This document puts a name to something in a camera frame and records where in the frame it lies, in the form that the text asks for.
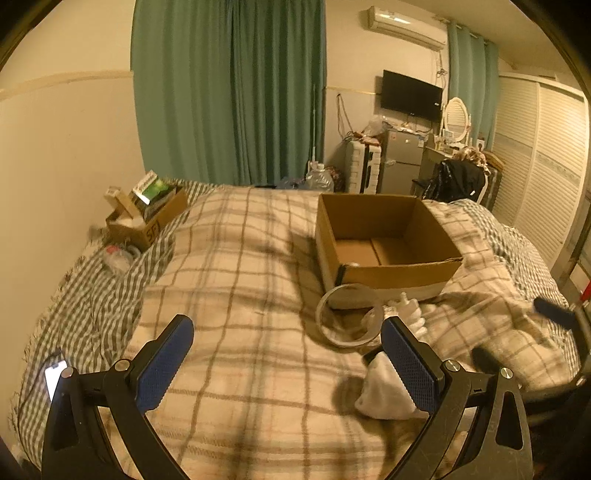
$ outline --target louvered closet door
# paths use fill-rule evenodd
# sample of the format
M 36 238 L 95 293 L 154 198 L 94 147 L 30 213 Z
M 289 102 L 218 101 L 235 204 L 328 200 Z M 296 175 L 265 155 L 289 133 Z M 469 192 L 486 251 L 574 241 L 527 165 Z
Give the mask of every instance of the louvered closet door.
M 500 222 L 513 225 L 525 195 L 538 121 L 538 90 L 535 82 L 500 78 L 492 151 L 505 163 L 492 213 Z
M 582 98 L 540 84 L 535 161 L 515 227 L 552 265 L 569 232 L 587 166 L 586 107 Z

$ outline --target black bag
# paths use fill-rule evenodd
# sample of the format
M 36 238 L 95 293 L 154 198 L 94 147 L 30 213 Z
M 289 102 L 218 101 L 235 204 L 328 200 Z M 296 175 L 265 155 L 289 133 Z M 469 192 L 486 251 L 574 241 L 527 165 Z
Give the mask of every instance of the black bag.
M 423 199 L 445 203 L 460 199 L 477 202 L 485 184 L 482 168 L 465 160 L 444 160 L 435 168 Z

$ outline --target air conditioner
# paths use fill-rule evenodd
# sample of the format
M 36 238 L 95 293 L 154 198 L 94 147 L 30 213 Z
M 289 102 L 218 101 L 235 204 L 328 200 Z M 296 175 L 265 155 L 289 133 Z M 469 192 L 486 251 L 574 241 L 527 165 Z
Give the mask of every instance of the air conditioner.
M 371 7 L 368 16 L 370 30 L 394 35 L 432 50 L 442 50 L 447 44 L 447 31 L 420 20 L 377 7 Z

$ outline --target screw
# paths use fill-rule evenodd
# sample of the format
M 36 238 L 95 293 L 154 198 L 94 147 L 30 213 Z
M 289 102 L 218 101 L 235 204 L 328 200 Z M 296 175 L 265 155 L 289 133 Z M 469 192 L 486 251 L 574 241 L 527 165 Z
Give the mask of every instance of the screw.
M 126 360 L 125 358 L 123 360 L 119 360 L 116 364 L 115 364 L 115 370 L 117 370 L 118 372 L 125 372 L 130 366 L 129 360 Z
M 513 378 L 513 372 L 506 367 L 501 368 L 501 375 L 503 375 L 503 377 L 506 379 Z
M 61 371 L 61 376 L 63 378 L 70 378 L 74 373 L 74 369 L 72 367 L 66 367 L 64 370 Z
M 446 360 L 445 368 L 447 368 L 450 372 L 457 372 L 459 369 L 461 369 L 461 366 L 455 360 Z

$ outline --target phone screen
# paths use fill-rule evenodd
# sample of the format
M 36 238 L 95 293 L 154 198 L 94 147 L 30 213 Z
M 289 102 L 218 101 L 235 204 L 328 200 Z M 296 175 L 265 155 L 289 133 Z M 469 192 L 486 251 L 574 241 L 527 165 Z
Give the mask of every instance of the phone screen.
M 49 392 L 49 400 L 53 400 L 53 394 L 56 391 L 57 382 L 60 379 L 62 370 L 67 368 L 68 364 L 65 360 L 50 366 L 45 369 L 45 381 L 47 383 L 47 391 Z

